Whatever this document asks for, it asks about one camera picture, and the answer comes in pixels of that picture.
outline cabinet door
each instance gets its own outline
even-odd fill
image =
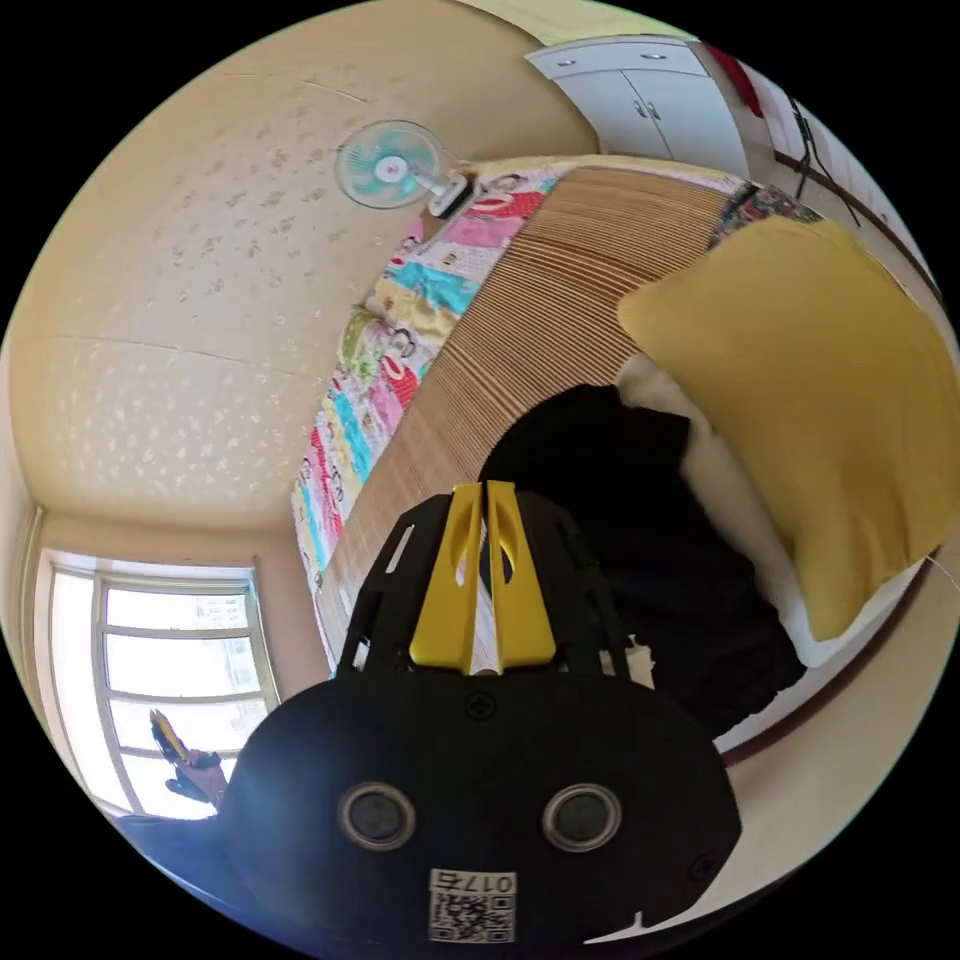
[[[557,85],[597,131],[604,153],[670,159],[670,151],[649,111],[619,70],[562,77]]]
[[[653,70],[626,70],[624,75],[674,160],[749,178],[740,131],[713,80]]]

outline yellow pillow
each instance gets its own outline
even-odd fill
[[[817,640],[960,519],[960,382],[940,333],[830,221],[751,224],[620,302],[740,457]]]

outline fan guard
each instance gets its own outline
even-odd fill
[[[337,185],[355,203],[392,210],[435,190],[445,169],[443,146],[419,123],[381,120],[361,128],[337,150]]]

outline qr code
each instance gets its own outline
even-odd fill
[[[512,943],[514,873],[430,872],[430,939],[445,943]]]

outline bamboo mat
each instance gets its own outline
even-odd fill
[[[328,649],[339,656],[357,591],[400,514],[475,480],[503,432],[540,401],[578,383],[611,383],[635,352],[617,302],[701,257],[728,200],[599,167],[557,184],[457,322],[360,492],[319,597]],[[587,484],[591,466],[571,469]],[[481,590],[474,669],[495,665]]]

